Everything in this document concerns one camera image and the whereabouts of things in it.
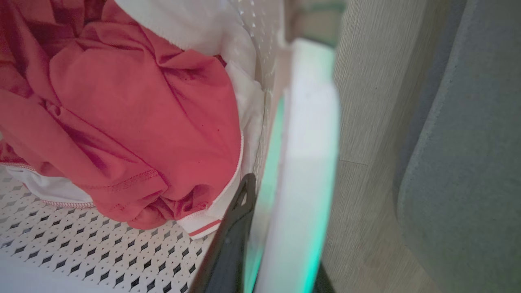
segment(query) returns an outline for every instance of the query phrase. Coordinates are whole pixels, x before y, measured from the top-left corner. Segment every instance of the clothing pile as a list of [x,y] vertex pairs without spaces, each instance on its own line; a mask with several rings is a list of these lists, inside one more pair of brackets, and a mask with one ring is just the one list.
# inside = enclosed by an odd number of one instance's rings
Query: clothing pile
[[0,164],[48,204],[202,237],[253,169],[255,63],[226,0],[0,0]]

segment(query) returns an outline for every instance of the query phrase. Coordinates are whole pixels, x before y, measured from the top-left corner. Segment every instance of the beige wall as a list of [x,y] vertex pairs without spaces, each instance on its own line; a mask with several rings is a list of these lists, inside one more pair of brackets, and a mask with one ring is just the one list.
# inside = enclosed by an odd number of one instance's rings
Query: beige wall
[[336,69],[340,161],[323,262],[338,293],[438,292],[402,244],[392,178],[449,0],[347,1]]

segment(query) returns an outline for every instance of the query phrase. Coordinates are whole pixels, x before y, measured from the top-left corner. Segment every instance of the white laundry basket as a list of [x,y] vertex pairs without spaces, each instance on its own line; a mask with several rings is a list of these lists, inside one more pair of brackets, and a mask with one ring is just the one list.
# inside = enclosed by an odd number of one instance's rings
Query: white laundry basket
[[[257,49],[256,79],[265,91],[263,136],[254,169],[261,180],[266,134],[278,104],[273,88],[282,2],[232,2]],[[175,221],[138,230],[96,209],[46,205],[0,168],[0,274],[11,280],[2,292],[37,288],[40,292],[183,293],[212,238],[192,240]]]

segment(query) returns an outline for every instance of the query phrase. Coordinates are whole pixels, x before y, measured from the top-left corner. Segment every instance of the stitching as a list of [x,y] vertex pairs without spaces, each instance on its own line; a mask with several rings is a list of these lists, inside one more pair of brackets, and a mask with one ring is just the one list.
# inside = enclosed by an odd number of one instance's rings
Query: stitching
[[131,187],[132,184],[134,182],[138,181],[138,180],[145,181],[145,180],[154,178],[154,177],[156,177],[158,175],[159,175],[159,173],[156,170],[152,169],[152,170],[148,170],[146,172],[143,172],[141,174],[137,174],[135,176],[132,176],[129,179],[127,179],[127,180],[125,180],[123,182],[120,182],[118,184],[114,184],[114,185],[93,186],[93,185],[78,184],[78,187],[85,188],[85,189],[94,189],[94,190],[110,189],[111,192],[116,192],[116,191],[120,191],[120,190],[127,189],[127,188]]
[[72,202],[57,202],[57,201],[48,201],[48,200],[42,200],[42,202],[45,204],[49,204],[49,205],[70,207],[70,208],[74,208],[74,209],[88,209],[90,207],[96,207],[94,205],[94,202],[72,203]]
[[[30,165],[25,165],[25,164],[21,164],[21,163],[5,163],[5,162],[2,162],[0,165],[29,169],[31,171],[34,171],[34,172],[38,173],[38,171],[36,171]],[[134,183],[134,182],[136,182],[138,180],[145,181],[145,180],[154,178],[154,177],[156,177],[158,175],[159,175],[159,173],[156,170],[152,169],[152,170],[148,170],[146,172],[137,174],[135,176],[132,176],[129,179],[127,179],[127,180],[125,180],[123,182],[120,182],[118,184],[114,184],[114,185],[109,185],[109,186],[94,186],[94,185],[83,185],[83,184],[75,184],[75,185],[80,187],[80,188],[85,188],[85,189],[94,189],[94,190],[111,189],[111,192],[117,192],[117,191],[120,191],[120,190],[127,189],[127,188],[131,187],[132,183]]]
[[31,167],[30,165],[26,165],[26,164],[23,164],[23,163],[8,163],[8,162],[2,162],[0,165],[4,165],[4,166],[10,166],[10,167],[17,167],[17,168],[24,168],[24,169],[29,169],[31,171],[34,171],[36,173],[38,173],[33,167]]

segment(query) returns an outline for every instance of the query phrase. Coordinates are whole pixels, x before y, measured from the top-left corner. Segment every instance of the red trim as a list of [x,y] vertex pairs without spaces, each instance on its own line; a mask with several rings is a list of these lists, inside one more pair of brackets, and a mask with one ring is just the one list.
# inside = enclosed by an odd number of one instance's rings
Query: red trim
[[202,227],[200,229],[195,230],[194,232],[188,233],[188,236],[197,235],[197,234],[199,234],[201,232],[204,232],[205,230],[208,230],[208,229],[212,228],[213,226],[218,225],[220,223],[221,223],[221,220],[213,221],[210,224],[208,224],[208,225],[206,225],[206,226],[204,226],[204,227]]
[[90,207],[95,207],[93,202],[58,202],[58,201],[48,201],[48,200],[42,200],[45,204],[55,205],[55,206],[61,206],[61,207],[69,207],[73,209],[88,209]]

